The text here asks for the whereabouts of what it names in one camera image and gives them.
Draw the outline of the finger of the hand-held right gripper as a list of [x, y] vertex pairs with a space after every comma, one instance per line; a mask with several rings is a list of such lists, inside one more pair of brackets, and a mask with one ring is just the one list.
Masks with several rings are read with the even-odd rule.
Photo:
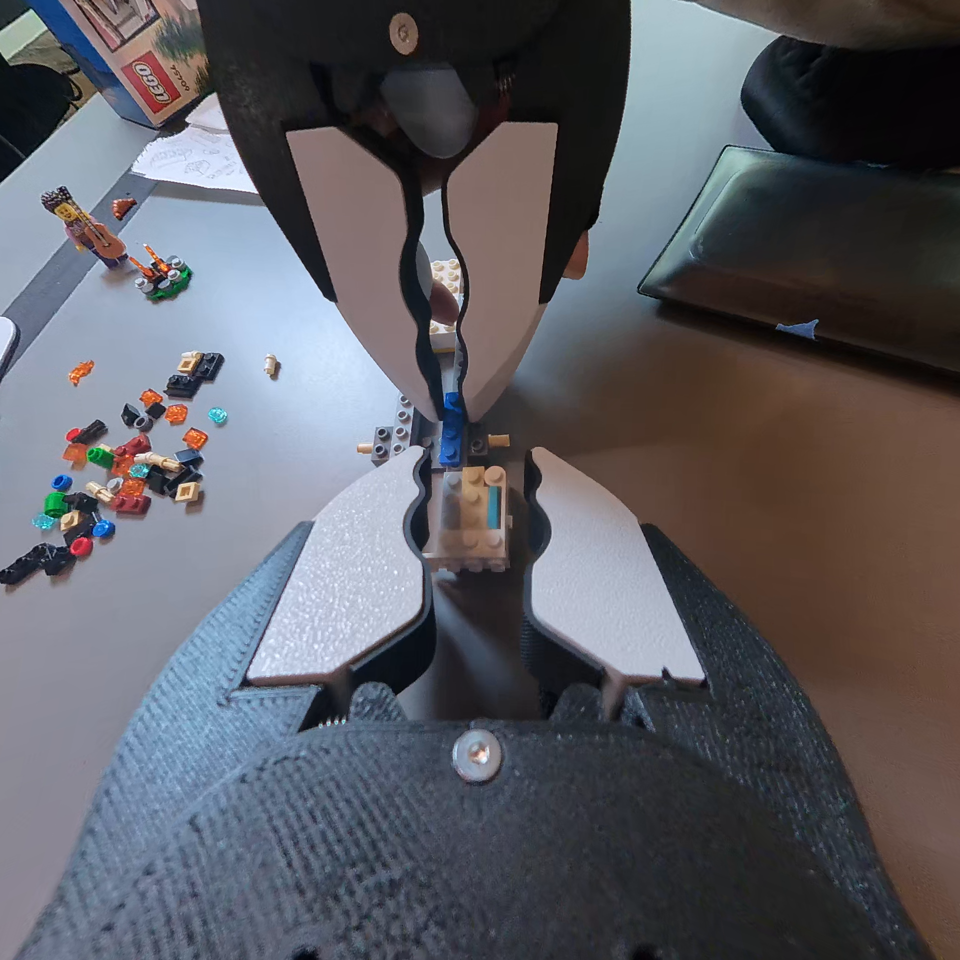
[[342, 318], [414, 408], [438, 421], [430, 282], [418, 270], [419, 190], [341, 128], [292, 130], [287, 142]]
[[445, 225], [465, 278], [458, 330], [471, 421], [501, 397], [546, 310], [541, 287], [557, 133], [555, 123], [500, 124], [444, 187]]

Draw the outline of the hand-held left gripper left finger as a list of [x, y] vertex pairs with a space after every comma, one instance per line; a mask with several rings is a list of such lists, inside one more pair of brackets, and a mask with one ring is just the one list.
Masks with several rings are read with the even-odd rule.
[[423, 554], [429, 454], [410, 447], [331, 500], [279, 596], [246, 680], [348, 694], [369, 682], [399, 693], [436, 649]]

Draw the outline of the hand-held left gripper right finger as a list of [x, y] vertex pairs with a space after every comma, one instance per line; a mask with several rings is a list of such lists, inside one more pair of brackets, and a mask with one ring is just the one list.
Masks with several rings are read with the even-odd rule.
[[551, 694], [664, 679], [700, 686], [705, 669], [631, 510], [544, 447], [526, 455], [524, 496], [521, 656], [539, 684]]

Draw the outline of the grey and tan lego build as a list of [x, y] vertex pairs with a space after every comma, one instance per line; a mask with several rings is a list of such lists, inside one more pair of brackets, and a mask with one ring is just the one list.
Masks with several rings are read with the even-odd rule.
[[[429, 340], [443, 390], [456, 391], [463, 354], [455, 323], [433, 318]], [[450, 469], [439, 464], [441, 430], [441, 422], [427, 419], [409, 397], [400, 394], [392, 423], [376, 427], [371, 440], [360, 442], [357, 450], [375, 467], [385, 465], [411, 446], [426, 450], [430, 456], [431, 497], [423, 555], [431, 570], [503, 573], [510, 567], [513, 527], [509, 482], [505, 468], [491, 463], [489, 455], [493, 447], [508, 447], [510, 438], [489, 435], [481, 422], [467, 420], [462, 466]]]

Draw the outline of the blue lego plate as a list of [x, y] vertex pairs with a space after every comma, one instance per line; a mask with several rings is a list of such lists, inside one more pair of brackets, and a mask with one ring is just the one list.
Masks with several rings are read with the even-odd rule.
[[444, 469], [461, 469], [468, 426], [461, 394], [456, 390], [446, 392], [443, 396], [438, 452], [438, 463]]

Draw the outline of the lego set box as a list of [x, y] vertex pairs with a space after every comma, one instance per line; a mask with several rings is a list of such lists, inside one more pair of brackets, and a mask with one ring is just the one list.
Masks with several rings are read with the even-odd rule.
[[124, 119], [158, 129], [210, 92], [196, 1], [60, 1], [47, 16]]

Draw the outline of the lego campfire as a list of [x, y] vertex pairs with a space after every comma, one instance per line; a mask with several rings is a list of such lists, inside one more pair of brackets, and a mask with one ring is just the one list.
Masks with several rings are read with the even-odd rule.
[[144, 244], [143, 247], [148, 263], [140, 262], [131, 254], [127, 256], [129, 264], [138, 271], [135, 288], [152, 303], [171, 300], [186, 290], [193, 278], [193, 270], [186, 261], [176, 255], [164, 258], [150, 246]]

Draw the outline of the pile of loose lego pieces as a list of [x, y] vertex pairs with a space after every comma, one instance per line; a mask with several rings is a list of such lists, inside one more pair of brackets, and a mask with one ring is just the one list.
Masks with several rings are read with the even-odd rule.
[[31, 520], [50, 536], [2, 567], [3, 589], [42, 573], [66, 575], [94, 546], [115, 536], [117, 518], [142, 518], [158, 498], [191, 506], [202, 494], [202, 465], [209, 433], [189, 425], [187, 402], [213, 383], [225, 357], [216, 351], [181, 354], [164, 390], [144, 390], [119, 415], [126, 435], [109, 443], [102, 418], [65, 433], [62, 459], [69, 471], [54, 475]]

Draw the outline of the lego minifigure with guitar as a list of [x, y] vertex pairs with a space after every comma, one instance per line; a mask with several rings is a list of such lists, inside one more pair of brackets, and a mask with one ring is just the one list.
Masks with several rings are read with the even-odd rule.
[[45, 210], [63, 222], [64, 231], [78, 250], [88, 250], [107, 269], [129, 260], [126, 245], [102, 222], [97, 222], [73, 198], [65, 186], [41, 194]]

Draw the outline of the white paper bag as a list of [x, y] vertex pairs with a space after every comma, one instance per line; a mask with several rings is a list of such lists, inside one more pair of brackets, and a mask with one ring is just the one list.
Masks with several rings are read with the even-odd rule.
[[155, 182], [258, 194], [215, 93], [190, 112], [182, 132], [148, 144], [130, 172]]

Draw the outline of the black office chair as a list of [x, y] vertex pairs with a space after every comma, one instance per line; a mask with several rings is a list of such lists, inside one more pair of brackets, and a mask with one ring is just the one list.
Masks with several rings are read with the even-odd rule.
[[1, 58], [1, 180], [42, 146], [81, 99], [81, 89], [65, 74]]

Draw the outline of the black pad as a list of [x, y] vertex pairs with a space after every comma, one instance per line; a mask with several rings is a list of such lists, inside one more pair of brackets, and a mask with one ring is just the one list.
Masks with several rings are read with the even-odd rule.
[[958, 174], [727, 146], [638, 293], [958, 377]]

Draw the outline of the black cushion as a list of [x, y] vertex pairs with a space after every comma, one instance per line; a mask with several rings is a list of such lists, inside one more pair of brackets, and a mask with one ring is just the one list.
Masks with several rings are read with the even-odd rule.
[[913, 171], [959, 165], [957, 45], [857, 51], [782, 35], [750, 66], [740, 99], [780, 153]]

